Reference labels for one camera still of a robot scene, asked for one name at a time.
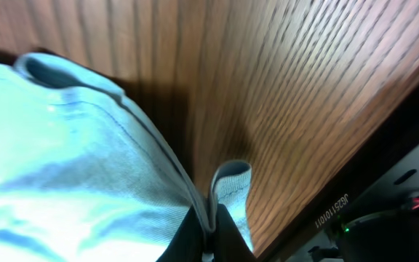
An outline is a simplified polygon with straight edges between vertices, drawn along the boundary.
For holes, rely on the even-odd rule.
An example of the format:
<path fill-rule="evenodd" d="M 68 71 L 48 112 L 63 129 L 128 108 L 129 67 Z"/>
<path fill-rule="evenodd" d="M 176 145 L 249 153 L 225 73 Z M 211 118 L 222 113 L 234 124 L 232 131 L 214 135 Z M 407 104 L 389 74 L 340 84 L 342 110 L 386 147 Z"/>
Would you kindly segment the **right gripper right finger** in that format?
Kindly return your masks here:
<path fill-rule="evenodd" d="M 214 262 L 256 262 L 225 205 L 218 204 L 213 234 Z"/>

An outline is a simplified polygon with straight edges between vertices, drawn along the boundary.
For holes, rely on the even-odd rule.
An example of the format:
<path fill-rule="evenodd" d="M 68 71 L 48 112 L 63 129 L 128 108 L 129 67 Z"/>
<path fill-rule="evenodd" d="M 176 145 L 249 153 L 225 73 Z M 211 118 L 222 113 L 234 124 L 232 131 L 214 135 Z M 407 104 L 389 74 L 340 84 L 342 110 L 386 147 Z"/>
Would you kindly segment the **light blue printed t-shirt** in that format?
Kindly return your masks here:
<path fill-rule="evenodd" d="M 229 161 L 202 194 L 124 90 L 64 58 L 0 63 L 0 261 L 157 261 L 193 207 L 225 205 L 252 251 L 251 165 Z"/>

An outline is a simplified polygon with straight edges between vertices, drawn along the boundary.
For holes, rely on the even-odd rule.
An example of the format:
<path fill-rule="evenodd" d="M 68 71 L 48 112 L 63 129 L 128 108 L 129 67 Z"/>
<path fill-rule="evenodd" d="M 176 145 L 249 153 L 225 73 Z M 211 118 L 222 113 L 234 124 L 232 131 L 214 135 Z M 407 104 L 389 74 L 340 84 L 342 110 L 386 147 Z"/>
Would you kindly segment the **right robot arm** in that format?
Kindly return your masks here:
<path fill-rule="evenodd" d="M 191 208 L 159 261 L 255 261 L 225 205 L 216 205 L 216 229 L 204 233 Z M 370 214 L 343 225 L 338 252 L 344 261 L 419 261 L 419 197 L 409 210 Z"/>

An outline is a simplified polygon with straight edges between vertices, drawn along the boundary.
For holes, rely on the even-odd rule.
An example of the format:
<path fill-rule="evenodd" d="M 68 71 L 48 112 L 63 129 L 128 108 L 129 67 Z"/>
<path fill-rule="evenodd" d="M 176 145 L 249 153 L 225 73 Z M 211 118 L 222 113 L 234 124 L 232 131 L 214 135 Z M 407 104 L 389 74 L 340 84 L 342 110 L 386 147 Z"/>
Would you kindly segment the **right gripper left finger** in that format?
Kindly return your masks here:
<path fill-rule="evenodd" d="M 191 207 L 157 262 L 202 262 L 203 250 L 203 231 L 196 211 Z"/>

